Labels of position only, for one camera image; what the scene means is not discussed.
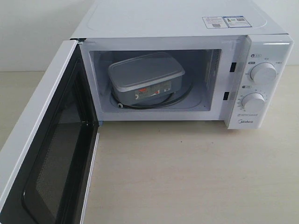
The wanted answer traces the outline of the white microwave oven body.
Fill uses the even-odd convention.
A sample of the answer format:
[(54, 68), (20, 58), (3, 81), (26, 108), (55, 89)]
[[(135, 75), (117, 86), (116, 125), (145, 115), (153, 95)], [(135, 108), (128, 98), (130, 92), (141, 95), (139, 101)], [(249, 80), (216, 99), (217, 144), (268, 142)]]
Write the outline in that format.
[[(250, 28), (208, 29), (202, 17), (244, 16)], [(97, 0), (74, 33), (99, 123), (104, 121), (223, 121), (228, 129), (259, 128), (273, 98), (293, 39), (251, 0)], [(165, 52), (184, 68), (181, 102), (164, 108), (119, 108), (111, 95), (108, 67), (130, 58)], [(256, 84), (258, 64), (271, 63), (276, 78)], [(242, 99), (260, 93), (258, 112)]]

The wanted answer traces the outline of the white microwave door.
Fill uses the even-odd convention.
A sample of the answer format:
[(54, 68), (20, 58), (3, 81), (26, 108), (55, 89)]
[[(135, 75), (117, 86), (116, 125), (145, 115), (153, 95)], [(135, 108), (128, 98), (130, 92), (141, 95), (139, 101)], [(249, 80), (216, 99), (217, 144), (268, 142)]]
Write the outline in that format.
[(67, 40), (1, 149), (1, 223), (83, 223), (98, 127), (80, 42)]

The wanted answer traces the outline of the glass turntable plate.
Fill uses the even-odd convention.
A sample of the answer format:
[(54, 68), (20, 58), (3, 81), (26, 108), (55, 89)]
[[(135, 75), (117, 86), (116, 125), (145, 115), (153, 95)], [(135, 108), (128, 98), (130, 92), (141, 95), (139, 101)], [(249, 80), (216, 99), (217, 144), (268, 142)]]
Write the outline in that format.
[(184, 100), (193, 89), (193, 81), (181, 94), (185, 70), (109, 71), (111, 95), (117, 107), (135, 110), (164, 108)]

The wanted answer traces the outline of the white control knob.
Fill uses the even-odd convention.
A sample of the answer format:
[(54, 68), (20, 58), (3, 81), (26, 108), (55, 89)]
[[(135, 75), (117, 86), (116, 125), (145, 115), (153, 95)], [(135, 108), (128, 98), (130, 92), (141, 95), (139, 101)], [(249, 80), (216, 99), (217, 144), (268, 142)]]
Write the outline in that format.
[(256, 84), (268, 84), (277, 76), (277, 71), (271, 63), (256, 65), (250, 72), (250, 78)]
[(258, 112), (265, 106), (265, 100), (260, 93), (250, 93), (242, 101), (242, 108), (247, 112)]

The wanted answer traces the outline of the white and blue label sticker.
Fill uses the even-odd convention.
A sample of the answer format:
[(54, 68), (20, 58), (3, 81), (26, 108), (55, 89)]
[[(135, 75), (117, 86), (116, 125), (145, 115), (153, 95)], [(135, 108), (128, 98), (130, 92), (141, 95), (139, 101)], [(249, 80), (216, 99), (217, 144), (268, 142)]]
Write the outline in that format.
[(244, 16), (213, 16), (202, 17), (205, 26), (212, 28), (250, 28), (250, 23)]

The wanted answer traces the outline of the upper white control knob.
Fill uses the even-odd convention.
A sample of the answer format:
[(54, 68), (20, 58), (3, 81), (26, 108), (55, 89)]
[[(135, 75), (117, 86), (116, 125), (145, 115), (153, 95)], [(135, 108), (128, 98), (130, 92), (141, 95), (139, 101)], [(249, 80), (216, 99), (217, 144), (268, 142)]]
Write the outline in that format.
[(250, 78), (256, 84), (268, 84), (277, 76), (277, 71), (271, 63), (256, 65), (250, 72)]

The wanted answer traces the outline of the white plastic lidded container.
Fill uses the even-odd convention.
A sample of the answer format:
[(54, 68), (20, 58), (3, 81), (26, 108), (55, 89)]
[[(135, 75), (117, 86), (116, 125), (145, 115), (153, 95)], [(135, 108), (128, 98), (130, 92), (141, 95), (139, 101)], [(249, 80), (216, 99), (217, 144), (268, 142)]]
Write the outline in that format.
[(113, 63), (108, 74), (117, 100), (136, 105), (180, 90), (185, 70), (168, 53), (156, 52)]

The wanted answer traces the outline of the lower white control knob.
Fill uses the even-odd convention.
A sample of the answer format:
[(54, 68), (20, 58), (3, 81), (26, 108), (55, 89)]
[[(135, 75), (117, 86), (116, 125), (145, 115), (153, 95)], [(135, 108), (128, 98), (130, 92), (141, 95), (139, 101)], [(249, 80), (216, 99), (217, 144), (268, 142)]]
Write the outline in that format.
[(258, 112), (265, 106), (265, 100), (260, 93), (250, 93), (242, 101), (242, 108), (247, 112)]

